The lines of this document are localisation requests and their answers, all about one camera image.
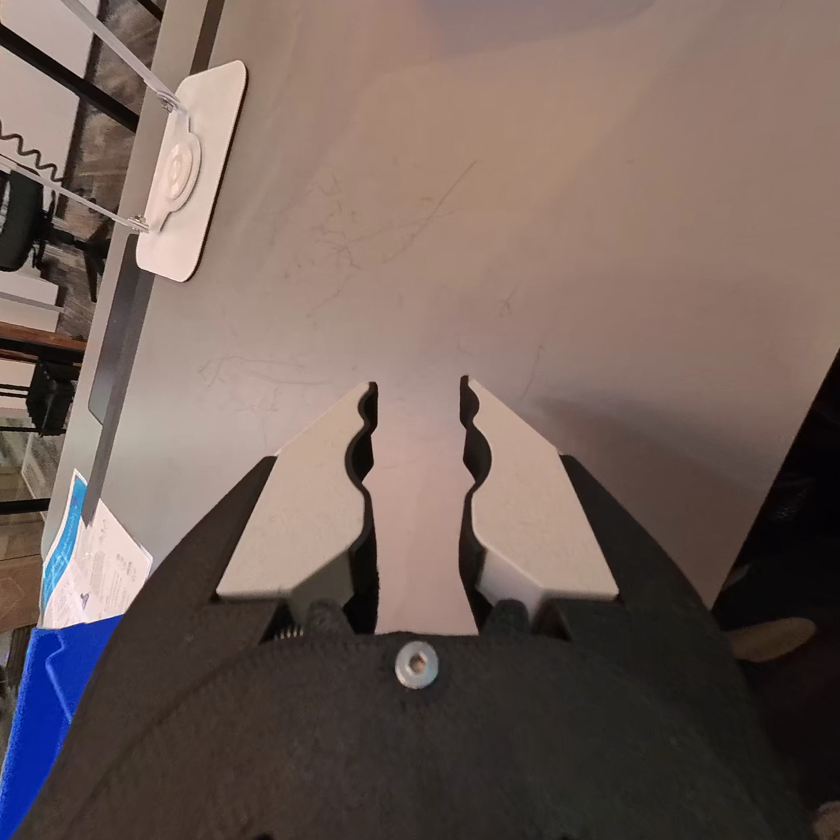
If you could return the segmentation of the white printed paper sheet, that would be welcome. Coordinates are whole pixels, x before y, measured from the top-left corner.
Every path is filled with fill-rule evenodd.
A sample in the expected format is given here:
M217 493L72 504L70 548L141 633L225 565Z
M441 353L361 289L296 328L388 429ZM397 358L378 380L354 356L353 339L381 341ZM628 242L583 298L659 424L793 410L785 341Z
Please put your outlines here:
M81 520L76 549L40 625L61 629L125 614L151 567L149 553L99 500L89 524Z

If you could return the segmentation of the white base acrylic leg stand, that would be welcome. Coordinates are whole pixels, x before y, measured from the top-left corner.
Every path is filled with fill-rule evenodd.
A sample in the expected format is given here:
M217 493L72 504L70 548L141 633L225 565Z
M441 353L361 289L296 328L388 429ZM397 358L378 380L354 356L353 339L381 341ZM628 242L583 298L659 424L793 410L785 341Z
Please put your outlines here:
M127 65L168 112L143 213L122 217L2 156L12 172L46 186L139 236L138 267L173 282L193 278L245 97L248 73L234 60L170 89L82 2L62 3Z

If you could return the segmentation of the blue and white leaflet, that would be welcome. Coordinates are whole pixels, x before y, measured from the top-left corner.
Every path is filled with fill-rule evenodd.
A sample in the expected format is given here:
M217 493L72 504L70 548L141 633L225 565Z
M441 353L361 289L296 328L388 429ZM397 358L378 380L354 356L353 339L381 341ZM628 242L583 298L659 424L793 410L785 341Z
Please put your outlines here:
M39 596L42 621L46 619L47 606L67 571L76 549L87 488L86 479L77 469L74 469L59 530L43 562Z

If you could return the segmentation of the black office chair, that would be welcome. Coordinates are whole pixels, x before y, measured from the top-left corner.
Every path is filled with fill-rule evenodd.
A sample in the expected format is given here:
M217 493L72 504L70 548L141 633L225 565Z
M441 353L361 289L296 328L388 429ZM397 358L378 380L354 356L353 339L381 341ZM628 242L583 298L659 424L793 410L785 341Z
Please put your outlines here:
M18 172L1 172L1 270L17 272L30 264L49 278L48 247L69 247L83 258L91 302L98 302L111 242L109 221L101 223L88 239L56 225L56 200L44 209L44 187Z

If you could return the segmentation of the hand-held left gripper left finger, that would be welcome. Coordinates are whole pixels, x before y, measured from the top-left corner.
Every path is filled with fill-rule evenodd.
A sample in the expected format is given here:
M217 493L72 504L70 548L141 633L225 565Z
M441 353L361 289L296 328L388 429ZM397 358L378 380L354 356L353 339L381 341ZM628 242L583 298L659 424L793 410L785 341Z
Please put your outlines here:
M377 602L372 469L378 388L357 385L276 453L217 585L225 600Z

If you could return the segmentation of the blue bin with marker label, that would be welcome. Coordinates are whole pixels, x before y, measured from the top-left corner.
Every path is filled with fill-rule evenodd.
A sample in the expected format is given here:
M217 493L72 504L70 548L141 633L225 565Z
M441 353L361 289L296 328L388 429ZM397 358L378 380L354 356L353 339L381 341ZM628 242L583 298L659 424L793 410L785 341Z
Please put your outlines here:
M2 839L14 835L34 803L120 619L32 631L3 762Z

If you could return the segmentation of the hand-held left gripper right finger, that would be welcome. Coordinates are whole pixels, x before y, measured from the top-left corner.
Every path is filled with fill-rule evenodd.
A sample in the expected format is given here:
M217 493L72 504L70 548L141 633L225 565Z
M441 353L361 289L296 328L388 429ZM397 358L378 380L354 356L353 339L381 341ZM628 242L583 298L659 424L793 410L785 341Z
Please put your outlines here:
M614 602L618 585L560 452L470 375L459 384L465 496L458 570L484 622L519 602L530 622L555 599Z

